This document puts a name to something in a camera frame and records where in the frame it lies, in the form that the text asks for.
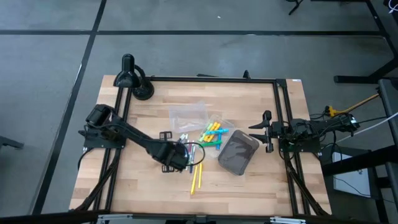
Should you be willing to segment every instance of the black desk lamp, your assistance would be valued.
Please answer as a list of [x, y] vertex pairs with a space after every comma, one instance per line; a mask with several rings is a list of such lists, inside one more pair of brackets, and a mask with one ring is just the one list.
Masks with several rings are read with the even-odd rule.
[[155, 92], [153, 84], [145, 78], [145, 72], [135, 64], [131, 54], [125, 54], [122, 58], [122, 71], [113, 81], [113, 86], [121, 88], [133, 88], [132, 94], [137, 100], [148, 100]]

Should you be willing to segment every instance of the wooden table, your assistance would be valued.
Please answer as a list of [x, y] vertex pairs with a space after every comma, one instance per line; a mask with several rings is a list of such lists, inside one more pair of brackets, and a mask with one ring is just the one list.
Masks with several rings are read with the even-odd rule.
[[[103, 78], [97, 103], [114, 106], [118, 89], [114, 75]], [[131, 100], [128, 123], [153, 138], [170, 130], [169, 106], [204, 101], [209, 117], [213, 114], [233, 123], [245, 133], [261, 133], [248, 126], [261, 121], [265, 110], [277, 120], [273, 87], [263, 83], [153, 82], [155, 93], [147, 101]], [[307, 102], [300, 80], [287, 80], [294, 118], [309, 119]], [[280, 92], [284, 120], [283, 93]], [[285, 215], [291, 216], [287, 174], [283, 160], [275, 152], [267, 154], [260, 146], [242, 176], [233, 175], [206, 157], [202, 187], [190, 195], [193, 175], [189, 172], [163, 174], [161, 164], [132, 141], [121, 154], [112, 212], [173, 213], [208, 215]], [[300, 153], [305, 183], [322, 208], [331, 212], [319, 161], [311, 153]], [[94, 149], [81, 162], [70, 208], [82, 203], [96, 185], [104, 149]], [[104, 208], [108, 187], [103, 191], [100, 208]], [[296, 186], [298, 209], [302, 211], [300, 191]]]

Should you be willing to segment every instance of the gray floor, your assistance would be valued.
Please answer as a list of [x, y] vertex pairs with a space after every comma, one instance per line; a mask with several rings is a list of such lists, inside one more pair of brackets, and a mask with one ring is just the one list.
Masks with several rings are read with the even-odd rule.
[[[373, 4], [394, 41], [398, 40], [397, 24], [387, 8], [381, 1]], [[1, 0], [0, 29], [91, 30], [99, 5], [100, 0]], [[304, 1], [289, 17], [292, 6], [281, 0], [108, 0], [99, 29], [377, 29], [364, 3]], [[0, 35], [0, 135], [25, 142], [22, 151], [9, 147], [0, 151], [0, 216], [28, 212], [87, 41], [87, 35]], [[368, 75], [392, 58], [385, 41], [375, 37], [97, 36], [45, 202], [45, 213], [67, 210], [83, 144], [77, 131], [95, 104], [102, 76], [118, 73], [125, 53], [133, 54], [148, 75], [205, 73], [241, 77], [247, 69], [252, 77], [299, 78], [311, 113], [319, 113], [325, 105], [346, 108], [374, 94], [376, 85], [338, 85], [333, 76]], [[385, 115], [380, 100], [353, 114], [357, 120]], [[390, 144], [392, 138], [384, 125], [341, 145], [378, 149]], [[385, 174], [382, 167], [378, 172]], [[329, 193], [336, 216], [378, 221], [373, 201], [331, 189]], [[388, 190], [383, 193], [391, 199]], [[390, 220], [398, 223], [395, 206], [386, 206]]]

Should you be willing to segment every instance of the yellow pencil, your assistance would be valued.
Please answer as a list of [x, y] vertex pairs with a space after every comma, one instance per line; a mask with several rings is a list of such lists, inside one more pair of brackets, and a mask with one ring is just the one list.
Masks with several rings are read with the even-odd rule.
[[[210, 128], [210, 131], [214, 131], [215, 128], [217, 127], [217, 125], [219, 125], [219, 123], [214, 122], [213, 127]], [[205, 142], [210, 142], [210, 140], [209, 140], [210, 136], [211, 136], [211, 135], [206, 135], [206, 137], [205, 137]]]
[[191, 195], [195, 192], [195, 182], [197, 179], [197, 172], [198, 172], [198, 166], [195, 166], [195, 172], [193, 173], [193, 180], [192, 180], [192, 187], [191, 187]]
[[201, 186], [201, 170], [202, 170], [202, 163], [199, 164], [199, 184], [198, 184], [198, 188], [200, 188]]
[[[216, 126], [216, 128], [215, 128], [213, 131], [219, 130], [220, 127], [221, 127], [221, 124], [220, 124], [220, 123], [217, 123], [217, 126]], [[215, 135], [215, 134], [212, 134], [212, 135], [210, 135], [210, 136], [207, 138], [208, 142], [210, 142], [211, 140], [213, 140], [214, 135]]]

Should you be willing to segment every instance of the plastic bag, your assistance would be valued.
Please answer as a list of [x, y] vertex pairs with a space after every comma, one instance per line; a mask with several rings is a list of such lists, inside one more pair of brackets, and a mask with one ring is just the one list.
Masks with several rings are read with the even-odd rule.
[[186, 133], [205, 128], [208, 122], [206, 104], [169, 107], [170, 127], [176, 133]]

